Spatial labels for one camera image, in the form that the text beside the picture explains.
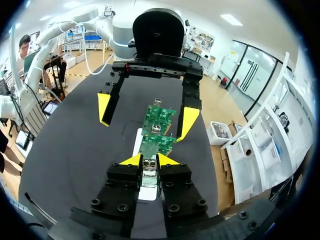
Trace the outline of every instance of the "robotic arm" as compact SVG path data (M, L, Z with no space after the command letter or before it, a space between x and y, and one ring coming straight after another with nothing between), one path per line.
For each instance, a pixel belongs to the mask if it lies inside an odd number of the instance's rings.
M104 41L112 42L112 20L100 17L96 8L87 9L71 20L58 22L44 30L36 40L36 44L41 49L34 57L25 79L28 86L21 84L19 74L13 74L15 85L19 87L15 88L13 96L0 96L0 118L11 119L19 126L26 124L34 136L39 134L46 118L40 110L34 94L38 99L41 99L38 92L43 68L53 47L57 44L57 36L72 29L78 23L83 23L86 29L95 31ZM15 62L16 58L11 56L10 60Z

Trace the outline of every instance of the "cardboard box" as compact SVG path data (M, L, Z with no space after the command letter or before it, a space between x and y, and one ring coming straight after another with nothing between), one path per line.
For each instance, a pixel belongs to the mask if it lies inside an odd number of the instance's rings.
M233 178L232 178L232 173L231 170L228 170L226 172L226 182L232 184L234 182Z
M228 153L226 149L220 149L221 160L229 160Z
M231 166L229 160L223 160L223 169L225 172L231 171Z

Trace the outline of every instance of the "black work table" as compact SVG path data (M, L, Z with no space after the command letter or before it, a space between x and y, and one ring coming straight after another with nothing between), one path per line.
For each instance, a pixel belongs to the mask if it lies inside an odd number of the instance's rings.
M91 200L106 180L108 168L133 154L137 129L142 127L147 107L155 98L161 106L180 111L182 81L126 78L110 127L99 123L98 91L109 91L105 81L117 82L109 74L111 66L88 76L73 90L48 119L26 159L19 187L19 201L26 207L30 197L55 220L68 217L75 206L91 212ZM169 130L177 132L178 114ZM173 146L170 158L188 164L192 180L208 205L207 214L218 213L218 190L211 148L200 115L181 142ZM160 197L155 201L138 201L132 238L166 236Z

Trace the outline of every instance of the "bolt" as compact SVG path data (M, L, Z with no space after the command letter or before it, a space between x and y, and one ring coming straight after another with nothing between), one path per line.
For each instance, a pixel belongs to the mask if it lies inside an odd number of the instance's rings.
M207 205L207 202L206 202L206 200L204 200L204 199L200 199L200 200L197 202L197 205L198 205L199 207L205 207L205 206Z
M241 219L241 220L244 220L244 219L247 219L248 218L248 215L245 211L241 211L239 212L238 214L238 217Z
M105 186L106 187L111 187L112 185L114 184L114 181L112 179L108 179L106 182L105 182Z
M125 184L124 184L125 188L127 189L130 189L132 187L132 182L130 181L127 181Z
M251 221L249 222L248 224L248 229L251 230L251 231L254 231L258 228L258 224L256 221Z
M169 207L168 207L168 210L170 213L176 213L180 210L180 206L178 204L171 204Z
M127 204L120 204L116 208L119 212L127 212L129 210L129 206Z
M184 182L184 185L188 188L188 187L191 187L192 186L192 181L191 180L186 180L185 182Z
M101 233L93 232L91 235L91 239L93 240L102 240L103 235Z
M101 203L101 202L100 202L100 200L99 200L98 198L93 199L93 200L91 201L91 205L93 205L93 206L98 206L100 203Z
M168 188L173 187L174 185L175 185L175 184L174 184L172 181L167 181L167 182L165 183L165 186L168 187Z

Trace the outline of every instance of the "storage box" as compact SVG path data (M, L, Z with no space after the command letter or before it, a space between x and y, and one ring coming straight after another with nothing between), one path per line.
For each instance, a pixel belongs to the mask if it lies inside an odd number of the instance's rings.
M221 160L229 160L228 153L226 149L220 149Z
M231 171L231 166L230 166L229 160L223 160L222 163L223 163L223 170L225 172Z
M82 61L84 61L86 59L86 56L84 53L78 55L76 58L75 58L75 63L78 64L78 63L81 63Z
M66 69L70 69L76 65L76 58L75 57L70 57L70 58L66 59L65 61L66 61Z
M217 135L216 130L214 128L214 124L218 124L221 126L221 129L227 134L227 138L219 137ZM228 125L217 121L211 121L210 128L207 129L206 132L209 138L210 145L221 146L232 138Z
M101 39L100 36L96 36L96 35L93 35L93 36L90 36L90 37L91 37L90 39L92 39L92 40L99 40L99 39Z
M232 177L232 173L231 170L228 170L226 172L226 182L232 184L234 182L233 177Z

